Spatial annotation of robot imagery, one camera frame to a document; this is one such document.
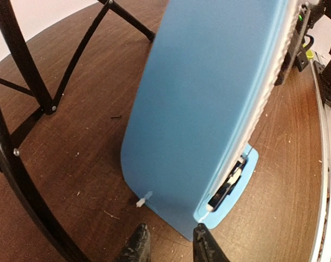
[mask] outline brown wooden surface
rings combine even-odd
[[[166,1],[118,2],[157,30]],[[96,4],[43,31],[30,50],[54,94]],[[152,234],[152,261],[192,261],[191,243],[137,199],[125,184],[119,151],[151,45],[112,12],[80,59],[52,116],[20,147],[29,173],[52,211],[92,261],[111,261],[136,226]],[[24,85],[10,57],[0,77]],[[0,86],[14,130],[35,100]],[[121,119],[111,116],[122,115]],[[293,71],[274,89],[251,144],[260,154],[251,181],[213,235],[233,261],[308,261],[321,181],[320,124],[311,70]],[[106,212],[117,217],[112,218]],[[27,216],[0,173],[0,261],[63,261]]]

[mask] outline blue plastic object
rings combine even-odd
[[[189,240],[244,132],[286,7],[285,0],[181,0],[167,7],[121,162],[129,187],[140,198],[152,191],[147,206]],[[204,219],[207,227],[215,227],[236,203],[257,159],[252,150],[231,195]]]

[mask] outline mini ironing board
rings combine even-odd
[[[258,155],[247,144],[274,86],[297,0],[171,1],[124,137],[125,181],[187,239],[236,203]],[[215,212],[207,205],[237,159],[242,175]]]

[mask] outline screw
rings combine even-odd
[[[20,151],[17,148],[14,148],[14,155],[17,157],[20,155]]]

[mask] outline metal rivet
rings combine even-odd
[[[17,148],[14,148],[14,155],[17,157],[20,155],[20,151]]]

